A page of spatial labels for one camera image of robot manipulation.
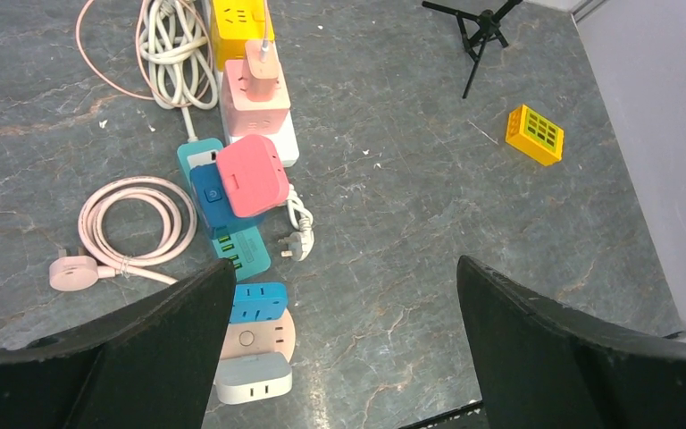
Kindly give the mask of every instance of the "pink block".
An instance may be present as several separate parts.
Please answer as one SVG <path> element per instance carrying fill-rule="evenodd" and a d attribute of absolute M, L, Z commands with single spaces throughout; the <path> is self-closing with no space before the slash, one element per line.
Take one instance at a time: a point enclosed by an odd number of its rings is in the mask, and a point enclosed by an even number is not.
<path fill-rule="evenodd" d="M 280 130 L 282 123 L 290 112 L 290 96 L 285 86 L 285 77 L 280 69 L 278 85 L 271 99 L 254 101 L 247 95 L 247 80 L 244 77 L 244 60 L 225 62 L 222 77 L 220 108 L 225 110 L 228 133 L 242 137 L 248 134 L 274 134 Z"/>
<path fill-rule="evenodd" d="M 268 138 L 249 134 L 217 152 L 216 161 L 235 216 L 260 215 L 288 198 L 288 176 Z"/>

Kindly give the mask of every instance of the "white power strip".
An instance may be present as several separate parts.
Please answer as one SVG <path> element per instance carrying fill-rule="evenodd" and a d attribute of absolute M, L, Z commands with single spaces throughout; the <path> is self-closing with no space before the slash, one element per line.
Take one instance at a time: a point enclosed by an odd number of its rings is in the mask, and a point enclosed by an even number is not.
<path fill-rule="evenodd" d="M 282 353 L 220 360 L 214 377 L 217 398 L 227 405 L 284 395 L 293 387 L 293 370 Z"/>
<path fill-rule="evenodd" d="M 211 2 L 210 1 L 205 1 L 201 2 L 202 4 L 202 9 L 203 12 L 201 13 L 202 16 L 204 17 L 204 22 L 206 25 L 210 25 L 212 22 L 212 7 L 211 7 Z M 217 87 L 218 87 L 218 92 L 221 94 L 222 93 L 222 72 L 216 70 L 216 75 L 217 75 Z M 235 137 L 231 136 L 228 131 L 227 131 L 227 119 L 225 117 L 225 112 L 222 110 L 222 106 L 220 105 L 220 116 L 222 117 L 222 128 L 224 129 L 225 133 L 225 141 L 223 141 L 224 145 L 231 145 L 238 141 L 240 137 Z M 280 157 L 280 161 L 282 162 L 282 166 L 285 168 L 292 167 L 296 161 L 298 161 L 298 157 L 300 156 L 300 152 L 298 151 L 298 140 L 296 138 L 296 129 L 293 127 L 293 117 L 291 113 L 288 113 L 288 116 L 285 118 L 285 122 L 282 123 L 282 126 L 280 127 L 280 131 L 274 133 L 274 134 L 265 134 L 264 135 L 266 138 L 270 139 L 272 143 L 274 143 L 274 146 L 277 148 L 277 155 Z"/>

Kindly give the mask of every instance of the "teal power strip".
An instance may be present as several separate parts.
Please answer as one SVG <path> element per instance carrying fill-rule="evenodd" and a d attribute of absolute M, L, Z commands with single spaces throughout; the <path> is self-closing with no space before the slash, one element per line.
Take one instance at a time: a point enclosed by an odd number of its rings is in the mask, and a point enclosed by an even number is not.
<path fill-rule="evenodd" d="M 213 164 L 213 157 L 223 148 L 218 139 L 199 140 L 178 147 L 180 172 L 188 184 L 190 193 L 193 191 L 190 169 Z M 235 277 L 238 282 L 267 271 L 272 264 L 262 235 L 255 226 L 210 241 L 217 257 L 229 259 L 235 265 Z"/>

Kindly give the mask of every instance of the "pink socket box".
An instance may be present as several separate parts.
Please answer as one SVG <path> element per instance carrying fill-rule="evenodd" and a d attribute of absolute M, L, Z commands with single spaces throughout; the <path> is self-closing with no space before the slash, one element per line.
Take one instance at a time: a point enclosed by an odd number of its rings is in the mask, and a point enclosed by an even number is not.
<path fill-rule="evenodd" d="M 225 62 L 220 102 L 232 136 L 277 133 L 290 112 L 277 51 L 270 44 L 267 59 L 261 62 L 261 44 L 261 40 L 248 40 L 245 59 Z"/>
<path fill-rule="evenodd" d="M 260 215 L 288 198 L 285 168 L 264 136 L 249 134 L 217 152 L 217 170 L 237 217 Z"/>

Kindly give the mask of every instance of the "yellow cube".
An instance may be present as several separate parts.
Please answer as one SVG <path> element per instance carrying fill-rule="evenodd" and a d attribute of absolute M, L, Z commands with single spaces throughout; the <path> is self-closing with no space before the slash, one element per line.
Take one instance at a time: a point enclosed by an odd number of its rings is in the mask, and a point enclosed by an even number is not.
<path fill-rule="evenodd" d="M 243 58 L 248 40 L 264 38 L 264 0 L 211 0 L 209 25 L 217 69 L 227 60 Z M 269 37 L 274 41 L 272 20 Z"/>
<path fill-rule="evenodd" d="M 530 107 L 520 105 L 509 114 L 506 143 L 549 166 L 561 161 L 564 130 Z"/>

